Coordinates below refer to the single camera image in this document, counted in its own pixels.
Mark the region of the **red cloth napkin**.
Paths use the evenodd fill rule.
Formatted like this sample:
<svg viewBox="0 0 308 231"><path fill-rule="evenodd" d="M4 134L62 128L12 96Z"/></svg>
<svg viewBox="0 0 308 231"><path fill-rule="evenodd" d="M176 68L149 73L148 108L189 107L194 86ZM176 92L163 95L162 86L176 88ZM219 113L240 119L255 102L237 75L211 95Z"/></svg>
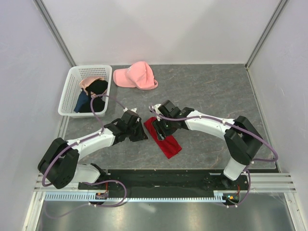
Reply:
<svg viewBox="0 0 308 231"><path fill-rule="evenodd" d="M145 128L148 130L148 132L150 133L153 140L158 145L158 147L164 153L166 158L170 159L174 157L175 155L177 155L182 150L182 147L179 145L179 143L176 141L176 139L173 136L168 136L162 141L158 139L158 135L154 129L154 126L152 125L152 123L155 122L156 120L157 119L155 117L150 117L143 124Z"/></svg>

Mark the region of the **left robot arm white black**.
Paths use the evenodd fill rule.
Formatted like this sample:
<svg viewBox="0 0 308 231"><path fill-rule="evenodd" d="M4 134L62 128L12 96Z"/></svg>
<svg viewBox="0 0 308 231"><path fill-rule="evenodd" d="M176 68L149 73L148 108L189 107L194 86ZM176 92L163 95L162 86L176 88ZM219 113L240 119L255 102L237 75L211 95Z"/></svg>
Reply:
<svg viewBox="0 0 308 231"><path fill-rule="evenodd" d="M136 108L125 109L121 118L90 135L68 141L56 138L38 164L42 186L62 189L70 183L86 182L101 189L106 182L102 169L96 164L80 164L80 160L125 139L137 142L147 138Z"/></svg>

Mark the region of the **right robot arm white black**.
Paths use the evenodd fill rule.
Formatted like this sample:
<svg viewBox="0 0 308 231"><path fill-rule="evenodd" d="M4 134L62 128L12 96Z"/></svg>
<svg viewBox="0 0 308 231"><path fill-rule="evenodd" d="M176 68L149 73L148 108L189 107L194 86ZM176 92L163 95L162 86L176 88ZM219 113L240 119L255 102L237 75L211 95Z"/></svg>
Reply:
<svg viewBox="0 0 308 231"><path fill-rule="evenodd" d="M179 109L169 100L149 109L156 116L152 125L161 141L178 129L185 129L203 132L226 142L231 157L220 177L220 183L228 190L237 185L238 177L262 146L261 135L244 116L236 119L219 118L189 107Z"/></svg>

